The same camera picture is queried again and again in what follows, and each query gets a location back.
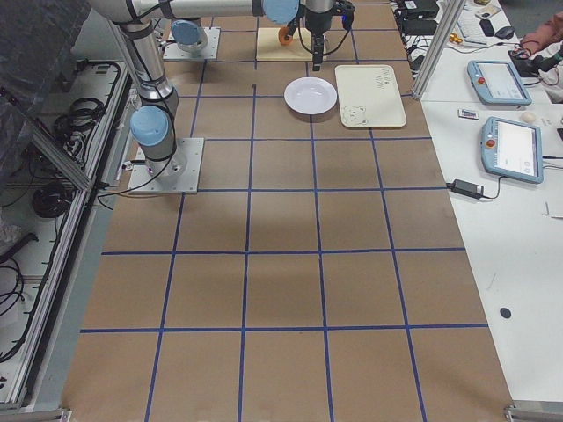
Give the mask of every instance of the metal mounting plate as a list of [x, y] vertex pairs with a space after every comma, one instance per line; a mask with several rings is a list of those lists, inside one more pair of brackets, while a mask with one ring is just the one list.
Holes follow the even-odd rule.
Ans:
[[[181, 138], [177, 140], [178, 149], [184, 154], [187, 165], [176, 178], [156, 178], [146, 186], [129, 192], [129, 195], [146, 195], [148, 193], [197, 193], [200, 181], [201, 158], [203, 156], [203, 138]], [[139, 148], [137, 160], [144, 160], [144, 154]], [[152, 178], [145, 165], [133, 168], [128, 189], [143, 185]]]
[[[215, 60], [217, 58], [217, 50], [219, 49], [220, 28], [203, 28], [208, 36], [208, 45], [205, 46], [198, 55], [193, 55], [187, 51], [180, 50], [178, 45], [170, 44], [166, 46], [163, 59], [167, 62], [203, 62], [204, 60]], [[174, 40], [172, 34], [168, 40]]]

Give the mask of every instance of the white tray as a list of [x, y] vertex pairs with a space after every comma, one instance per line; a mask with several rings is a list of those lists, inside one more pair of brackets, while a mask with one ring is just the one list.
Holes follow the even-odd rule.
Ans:
[[335, 69], [340, 119], [346, 127], [403, 127], [405, 108], [391, 66], [344, 65]]

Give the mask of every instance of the black dot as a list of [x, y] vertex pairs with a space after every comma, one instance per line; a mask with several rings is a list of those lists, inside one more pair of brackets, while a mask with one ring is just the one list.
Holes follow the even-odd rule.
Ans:
[[510, 312], [510, 309], [508, 308], [501, 308], [501, 315], [502, 317], [509, 319], [512, 316], [512, 312]]

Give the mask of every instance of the white plate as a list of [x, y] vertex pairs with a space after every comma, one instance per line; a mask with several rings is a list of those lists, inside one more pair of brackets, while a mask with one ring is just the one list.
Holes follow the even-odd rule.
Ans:
[[325, 79], [300, 77], [290, 83], [283, 94], [285, 102], [296, 112], [320, 114], [336, 104], [336, 90]]

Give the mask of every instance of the orange object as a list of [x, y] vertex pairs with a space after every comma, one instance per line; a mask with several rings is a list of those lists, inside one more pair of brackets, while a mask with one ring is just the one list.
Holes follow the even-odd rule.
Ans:
[[280, 31], [278, 32], [278, 40], [280, 41], [280, 44], [282, 44], [283, 46], [288, 46], [293, 42], [293, 36], [288, 35], [288, 33], [289, 33], [289, 28], [287, 28], [286, 26], [282, 26], [280, 28]]
[[450, 42], [455, 42], [456, 44], [461, 44], [463, 42], [463, 40], [461, 38], [459, 38], [459, 36], [457, 36], [456, 33], [451, 33], [450, 34]]

